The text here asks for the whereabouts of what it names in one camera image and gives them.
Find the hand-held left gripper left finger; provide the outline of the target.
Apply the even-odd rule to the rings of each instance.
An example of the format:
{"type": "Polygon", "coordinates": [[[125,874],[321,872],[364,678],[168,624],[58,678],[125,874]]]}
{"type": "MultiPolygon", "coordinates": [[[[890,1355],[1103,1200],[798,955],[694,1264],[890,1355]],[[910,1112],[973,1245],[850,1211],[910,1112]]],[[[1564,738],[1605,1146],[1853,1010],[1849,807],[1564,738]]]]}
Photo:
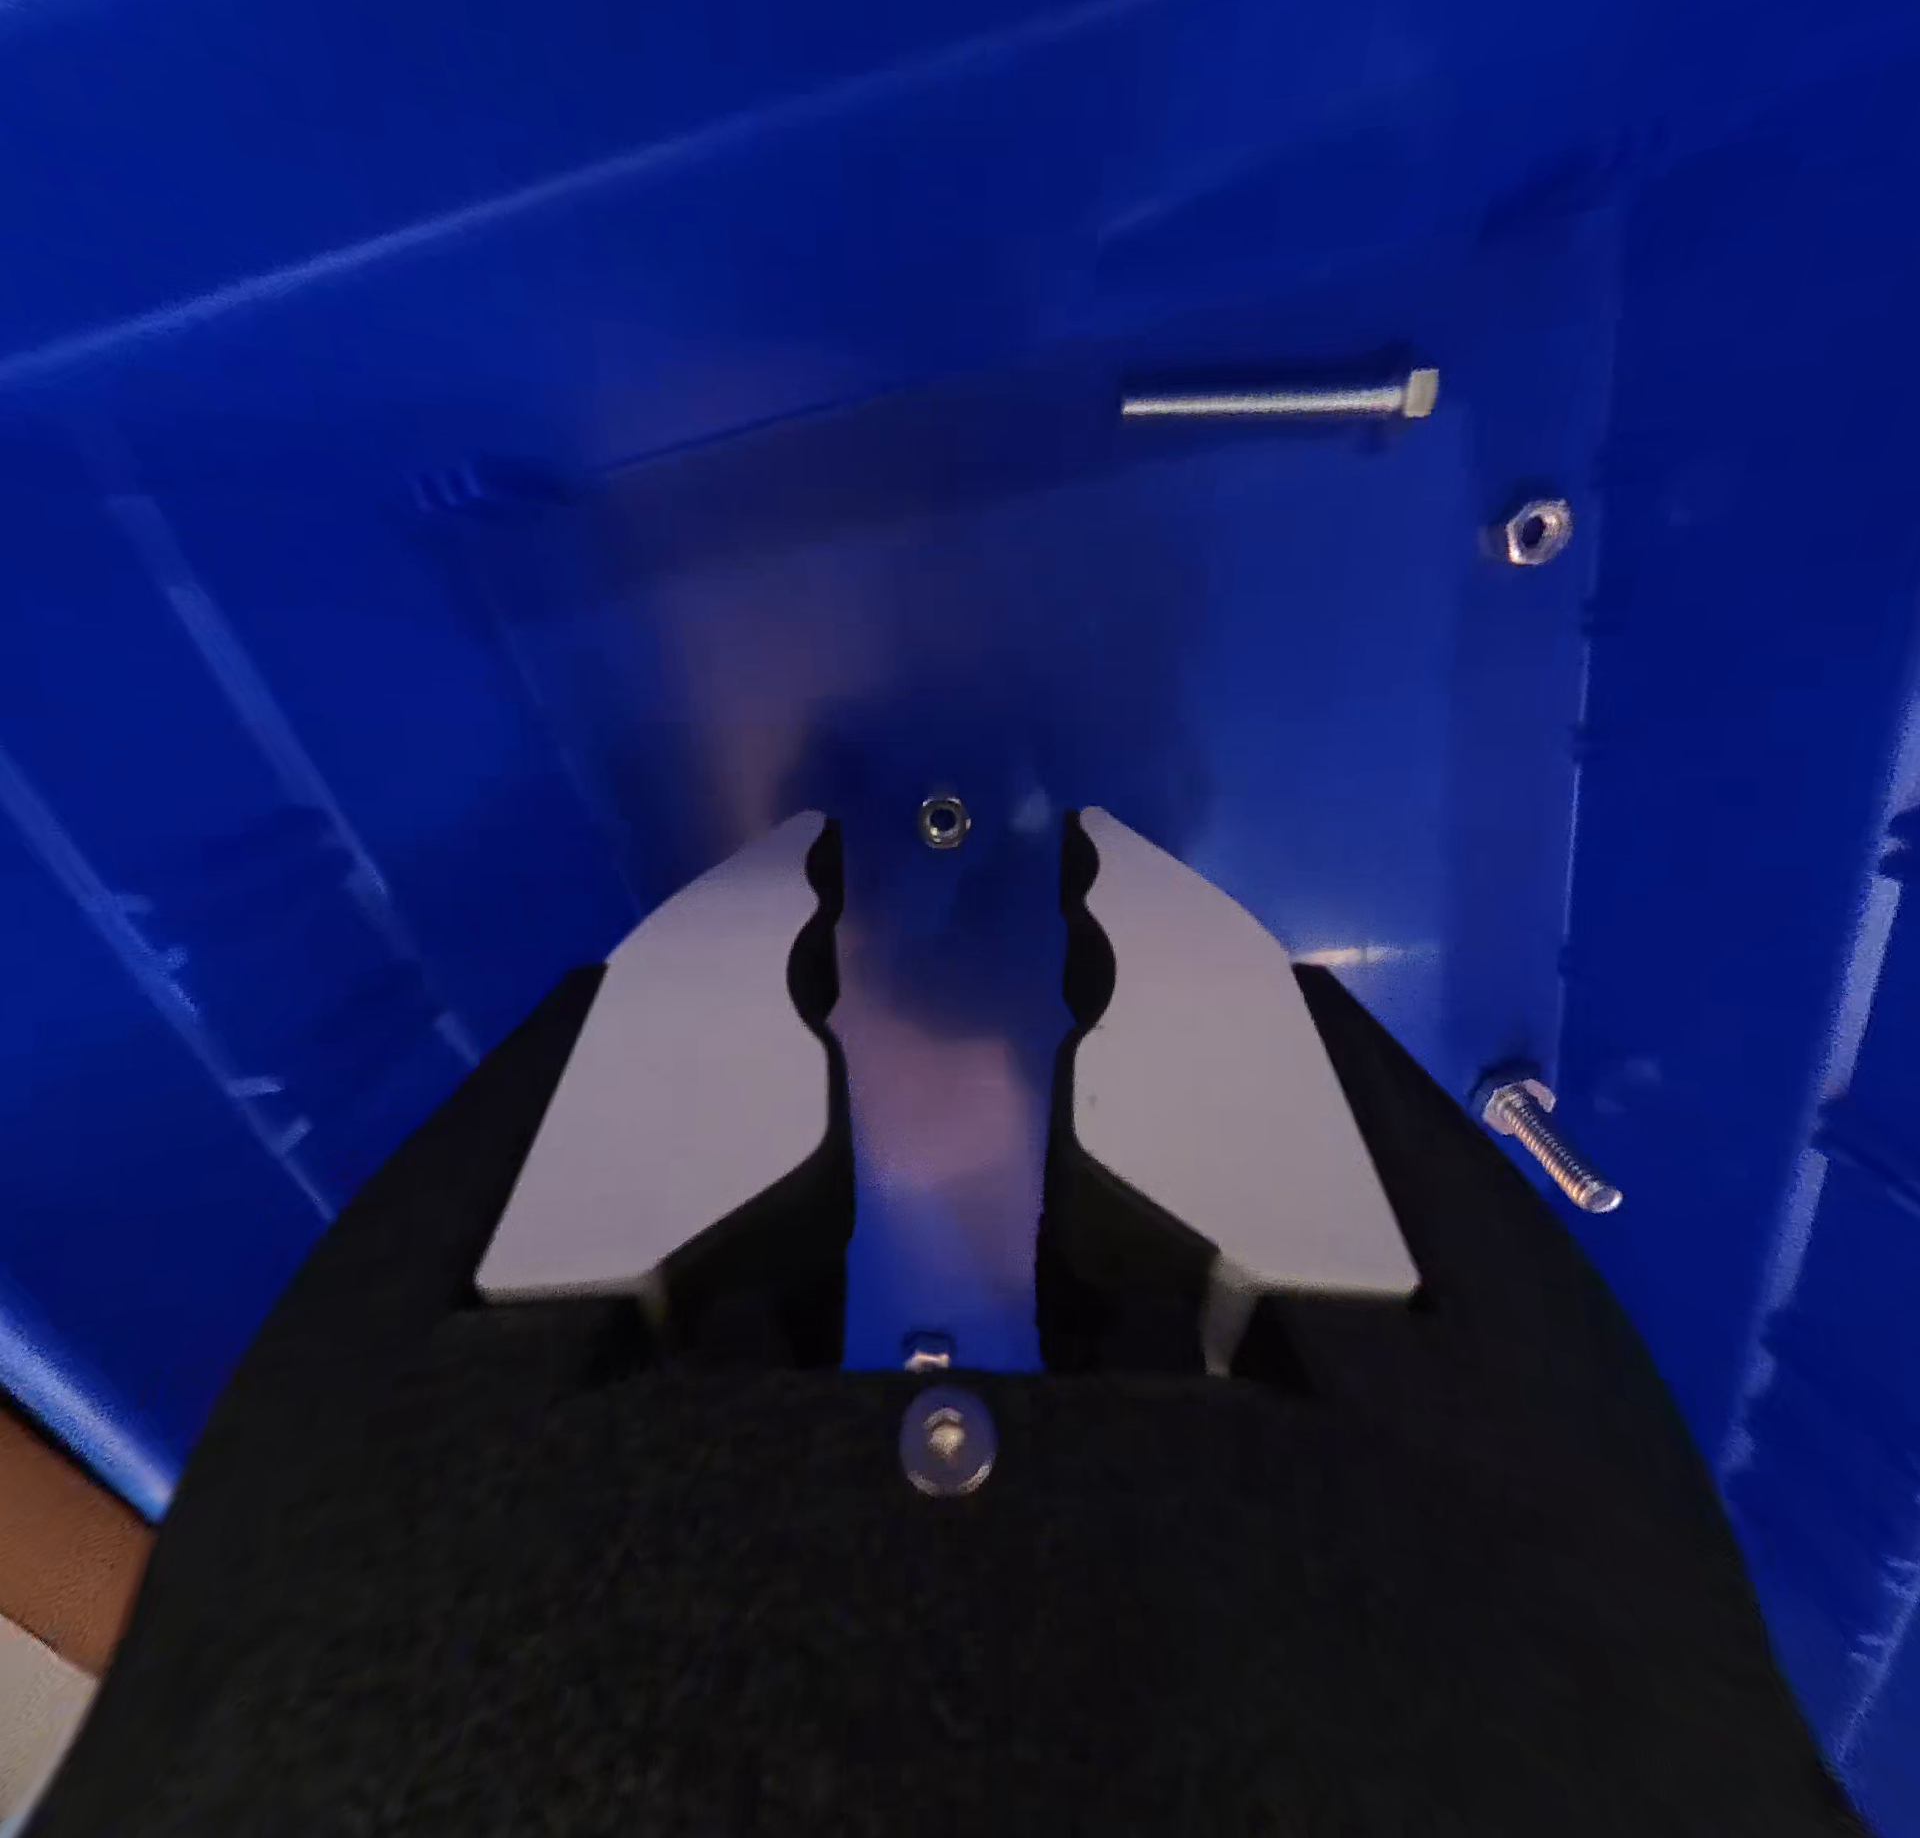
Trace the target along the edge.
{"type": "Polygon", "coordinates": [[[855,1148],[840,827],[798,811],[615,946],[473,1287],[622,1300],[658,1351],[838,1371],[855,1148]]]}

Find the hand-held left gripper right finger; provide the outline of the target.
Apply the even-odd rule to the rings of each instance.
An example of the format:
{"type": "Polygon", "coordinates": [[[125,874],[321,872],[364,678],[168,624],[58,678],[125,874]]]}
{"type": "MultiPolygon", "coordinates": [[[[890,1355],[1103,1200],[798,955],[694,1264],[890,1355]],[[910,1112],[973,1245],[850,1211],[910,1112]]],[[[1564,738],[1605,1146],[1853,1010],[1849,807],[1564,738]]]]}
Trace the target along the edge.
{"type": "Polygon", "coordinates": [[[1065,821],[1035,1315],[1050,1373],[1307,1373],[1424,1287],[1297,966],[1102,807],[1065,821]]]}

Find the small silver bolt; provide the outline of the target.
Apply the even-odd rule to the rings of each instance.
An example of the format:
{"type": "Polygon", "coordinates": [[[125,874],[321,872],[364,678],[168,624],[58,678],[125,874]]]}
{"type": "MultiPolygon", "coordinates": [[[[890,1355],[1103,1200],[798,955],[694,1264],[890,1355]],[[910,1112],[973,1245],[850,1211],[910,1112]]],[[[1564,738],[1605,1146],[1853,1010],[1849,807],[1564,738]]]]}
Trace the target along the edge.
{"type": "Polygon", "coordinates": [[[1472,1115],[1494,1138],[1514,1141],[1578,1211],[1610,1217],[1622,1204],[1620,1186],[1597,1172],[1553,1121],[1559,1095],[1534,1071],[1487,1071],[1470,1096],[1472,1115]]]}

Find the blue plastic bin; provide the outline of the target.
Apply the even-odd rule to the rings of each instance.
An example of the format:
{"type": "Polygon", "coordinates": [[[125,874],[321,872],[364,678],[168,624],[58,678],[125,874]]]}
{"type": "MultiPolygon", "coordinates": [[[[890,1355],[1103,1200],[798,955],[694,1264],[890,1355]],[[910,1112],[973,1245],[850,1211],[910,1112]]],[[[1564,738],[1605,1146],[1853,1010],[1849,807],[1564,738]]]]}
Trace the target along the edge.
{"type": "Polygon", "coordinates": [[[1917,0],[5,0],[2,379],[5,1400],[154,1530],[21,1831],[1917,1833],[1917,0]],[[1084,807],[1395,1204],[1307,1373],[1043,1369],[1084,807]],[[842,1367],[484,1304],[798,811],[842,1367]]]}

